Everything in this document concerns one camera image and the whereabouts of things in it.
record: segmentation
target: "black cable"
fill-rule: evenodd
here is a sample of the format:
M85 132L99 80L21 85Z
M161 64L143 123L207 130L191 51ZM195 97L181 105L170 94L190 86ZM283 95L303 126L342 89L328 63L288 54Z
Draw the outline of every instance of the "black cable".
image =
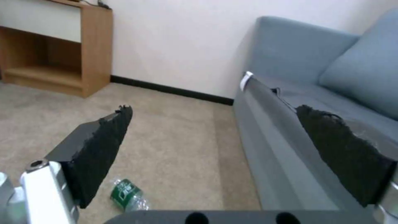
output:
M97 6L97 7L101 7L101 8L111 9L111 8L110 8L107 4L105 4L102 0L98 0L98 5L91 4L91 3L89 3L89 2L86 1L86 0L81 0L81 1L87 3L87 4L91 5L91 6Z

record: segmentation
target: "beige carpet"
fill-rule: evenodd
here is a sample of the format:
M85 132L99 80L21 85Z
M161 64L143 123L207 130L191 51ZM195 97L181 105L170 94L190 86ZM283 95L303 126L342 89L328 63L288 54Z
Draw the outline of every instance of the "beige carpet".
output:
M28 162L121 104L133 107L133 120L79 223L120 214L109 200L116 177L143 189L153 209L259 209L232 107L120 84L82 99L0 82L0 171L18 185Z

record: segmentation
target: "white tag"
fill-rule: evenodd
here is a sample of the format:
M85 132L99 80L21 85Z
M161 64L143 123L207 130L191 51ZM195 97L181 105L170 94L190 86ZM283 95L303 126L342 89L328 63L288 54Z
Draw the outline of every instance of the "white tag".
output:
M253 76L253 73L247 71L243 79L240 81L240 90L243 92L245 90L246 83Z

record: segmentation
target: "black foam pad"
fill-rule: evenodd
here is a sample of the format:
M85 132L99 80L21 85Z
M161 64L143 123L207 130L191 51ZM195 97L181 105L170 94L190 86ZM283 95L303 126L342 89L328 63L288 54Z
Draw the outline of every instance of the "black foam pad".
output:
M133 116L131 107L79 125L46 159L61 163L74 200L86 208L108 174Z
M322 160L363 206L378 202L397 162L356 137L337 115L302 105L297 116Z

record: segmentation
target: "screw hole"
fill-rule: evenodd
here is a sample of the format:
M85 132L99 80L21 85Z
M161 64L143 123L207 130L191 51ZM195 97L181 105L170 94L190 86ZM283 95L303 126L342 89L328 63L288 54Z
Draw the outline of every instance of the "screw hole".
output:
M300 224L300 221L291 213L283 212L276 216L277 224Z
M209 224L209 220L203 213L194 212L188 215L185 224Z
M32 162L30 164L30 166L31 167L36 167L36 166L40 166L41 164L43 164L43 161L42 160L37 160L37 161Z

